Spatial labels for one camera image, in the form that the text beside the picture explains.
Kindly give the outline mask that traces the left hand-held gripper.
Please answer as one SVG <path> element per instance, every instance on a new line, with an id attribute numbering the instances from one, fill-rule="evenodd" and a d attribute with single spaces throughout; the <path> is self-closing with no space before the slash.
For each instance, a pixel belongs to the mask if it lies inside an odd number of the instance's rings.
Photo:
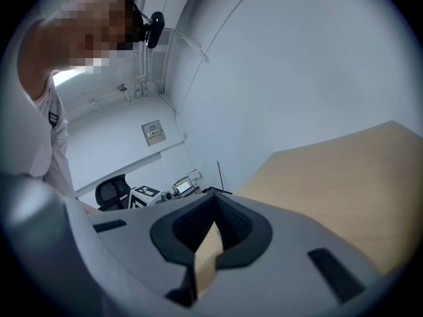
<path id="1" fill-rule="evenodd" d="M 159 191 L 148 186 L 140 186 L 130 190 L 128 208 L 135 209 L 153 206 L 173 199 L 171 192 Z"/>

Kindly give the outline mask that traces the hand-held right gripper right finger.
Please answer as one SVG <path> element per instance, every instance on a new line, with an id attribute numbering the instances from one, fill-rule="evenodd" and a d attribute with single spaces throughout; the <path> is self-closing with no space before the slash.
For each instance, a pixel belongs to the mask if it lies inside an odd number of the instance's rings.
<path id="1" fill-rule="evenodd" d="M 204 316 L 364 316 L 390 289 L 347 241 L 293 211 L 216 195 L 225 251 L 194 309 Z"/>

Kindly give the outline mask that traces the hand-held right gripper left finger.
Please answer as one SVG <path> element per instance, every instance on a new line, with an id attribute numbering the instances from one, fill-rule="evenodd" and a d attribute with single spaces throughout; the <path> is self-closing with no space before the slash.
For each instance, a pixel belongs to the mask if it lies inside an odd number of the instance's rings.
<path id="1" fill-rule="evenodd" d="M 74 307 L 81 316 L 216 316 L 217 302 L 198 299 L 194 251 L 173 234 L 173 214 L 211 209 L 213 194 L 143 209 L 88 215 L 67 198 L 68 251 L 79 266 Z"/>

